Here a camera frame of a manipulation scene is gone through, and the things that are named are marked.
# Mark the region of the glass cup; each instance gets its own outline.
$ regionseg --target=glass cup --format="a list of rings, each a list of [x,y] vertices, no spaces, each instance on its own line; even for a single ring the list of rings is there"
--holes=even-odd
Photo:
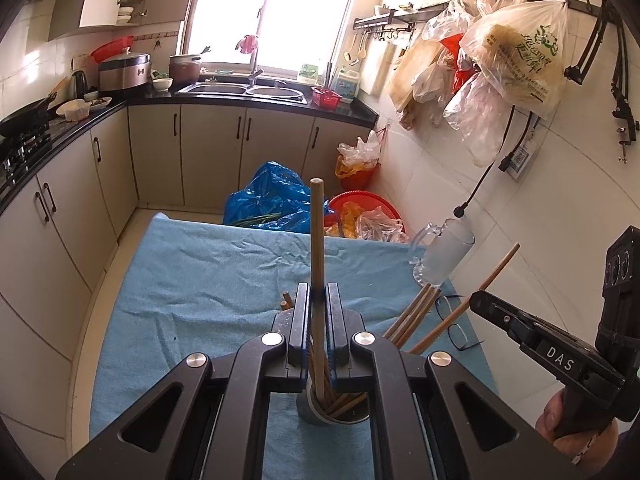
[[[426,241],[429,235],[435,235],[431,243]],[[415,266],[415,281],[420,286],[442,285],[474,243],[474,234],[456,218],[445,220],[441,226],[427,224],[409,246],[409,263]]]

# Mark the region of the stainless steel sink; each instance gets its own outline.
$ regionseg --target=stainless steel sink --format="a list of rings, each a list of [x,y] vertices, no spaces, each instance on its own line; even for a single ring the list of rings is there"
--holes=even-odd
[[[196,83],[183,88],[180,93],[187,94],[245,94],[246,86],[233,83]]]
[[[281,87],[274,88],[272,86],[257,86],[249,88],[246,92],[251,95],[268,97],[270,99],[300,99],[302,97],[302,92],[298,90]]]

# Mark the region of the hand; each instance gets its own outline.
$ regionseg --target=hand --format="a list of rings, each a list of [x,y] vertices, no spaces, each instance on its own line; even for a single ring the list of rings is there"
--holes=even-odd
[[[565,435],[556,439],[554,430],[562,417],[562,390],[556,393],[545,406],[545,411],[536,421],[536,430],[546,438],[561,453],[573,459],[589,439],[594,431],[585,431]],[[584,454],[578,463],[578,469],[586,474],[593,475],[604,467],[613,455],[618,443],[618,424],[614,419],[607,429],[596,439],[591,448]]]

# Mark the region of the window frame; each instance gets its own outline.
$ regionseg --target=window frame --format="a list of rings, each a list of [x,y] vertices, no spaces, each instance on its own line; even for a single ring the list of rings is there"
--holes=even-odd
[[[258,16],[258,23],[256,26],[256,36],[260,36],[260,28],[262,26],[262,9],[265,8],[268,4],[269,0],[264,0],[262,3],[262,7],[260,8],[260,15]],[[335,64],[335,58],[339,54],[336,52],[340,45],[340,40],[344,37],[344,33],[346,31],[346,27],[348,23],[346,20],[348,19],[349,12],[351,10],[351,5],[353,0],[347,0],[347,3],[344,7],[344,13],[342,15],[342,20],[340,21],[340,25],[338,30],[336,31],[334,48],[330,54],[330,60]],[[195,9],[198,4],[198,0],[191,0],[189,9],[187,12],[187,19],[184,23],[184,33],[181,37],[180,49],[178,50],[181,54],[188,54],[187,50],[189,47],[189,42],[191,39],[191,31],[193,28],[193,18],[195,15]],[[233,63],[233,62],[223,62],[223,61],[207,61],[206,59],[202,60],[203,66],[205,66],[210,72],[213,72],[216,69],[220,70],[234,70],[234,71],[246,71],[247,73],[251,72],[252,67],[255,63],[255,58],[258,56],[260,49],[258,48],[256,52],[251,54],[250,60],[247,63]],[[298,76],[298,72],[296,70],[287,70],[283,68],[273,67],[273,66],[264,66],[258,64],[256,66],[256,70],[262,69],[265,75],[279,77],[283,79],[291,79],[294,80]]]

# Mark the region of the red basket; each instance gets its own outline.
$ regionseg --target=red basket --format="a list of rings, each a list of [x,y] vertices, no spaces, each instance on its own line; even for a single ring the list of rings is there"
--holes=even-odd
[[[335,214],[339,215],[345,202],[355,202],[363,208],[364,211],[373,211],[378,206],[382,206],[382,212],[389,218],[401,220],[400,214],[389,202],[370,191],[347,191],[340,193],[340,195],[334,197],[329,202],[329,207],[335,211]],[[334,222],[335,215],[327,215],[324,217],[325,227],[333,225]],[[405,232],[404,225],[402,226],[402,232]]]
[[[109,43],[96,48],[91,53],[91,57],[94,58],[94,61],[96,63],[102,63],[105,59],[110,58],[111,56],[122,54],[122,51],[125,48],[131,48],[133,38],[133,36],[123,36],[122,38],[118,38],[117,40],[110,41]]]
[[[340,94],[328,88],[313,87],[311,91],[313,92],[311,100],[319,107],[327,110],[335,110],[342,99]]]

